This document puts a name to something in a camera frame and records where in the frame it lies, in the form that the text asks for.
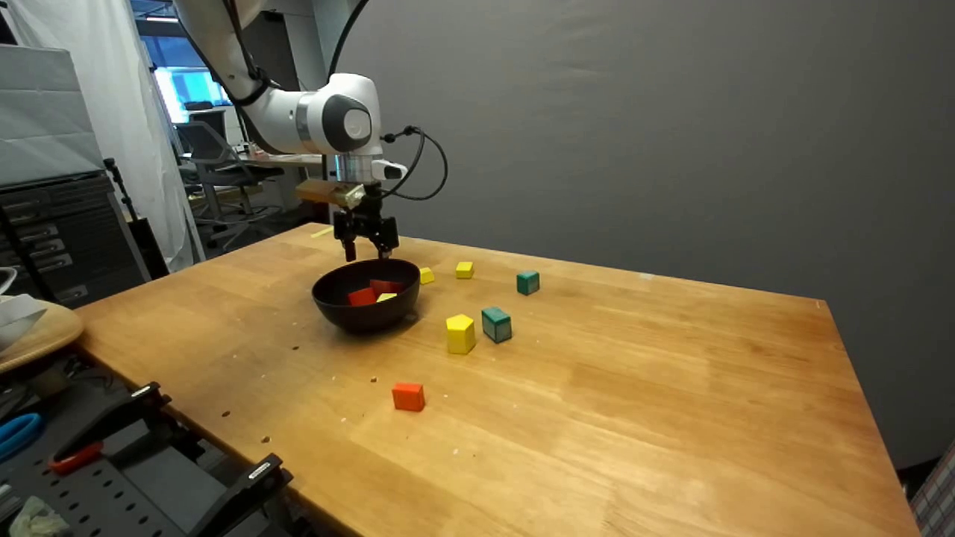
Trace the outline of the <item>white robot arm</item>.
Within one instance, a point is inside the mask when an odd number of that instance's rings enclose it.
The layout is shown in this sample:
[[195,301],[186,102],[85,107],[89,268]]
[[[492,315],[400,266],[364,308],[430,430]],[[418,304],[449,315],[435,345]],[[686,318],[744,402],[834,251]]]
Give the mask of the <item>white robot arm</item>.
[[240,0],[173,0],[173,7],[256,147],[279,156],[322,156],[334,163],[347,190],[331,224],[347,259],[355,259],[355,238],[370,238],[377,256],[388,256],[400,238],[397,221],[382,214],[388,160],[377,83],[339,71],[321,90],[285,90],[244,48]]

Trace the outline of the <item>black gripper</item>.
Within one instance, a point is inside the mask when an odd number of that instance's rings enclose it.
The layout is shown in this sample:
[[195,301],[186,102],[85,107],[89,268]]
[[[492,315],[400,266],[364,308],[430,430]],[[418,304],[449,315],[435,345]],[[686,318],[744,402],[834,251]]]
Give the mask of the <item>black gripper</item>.
[[367,198],[355,210],[334,213],[334,235],[344,245],[347,263],[355,263],[355,238],[364,235],[377,245],[379,259],[392,259],[397,245],[397,221],[382,214],[382,193],[377,187],[364,187]]

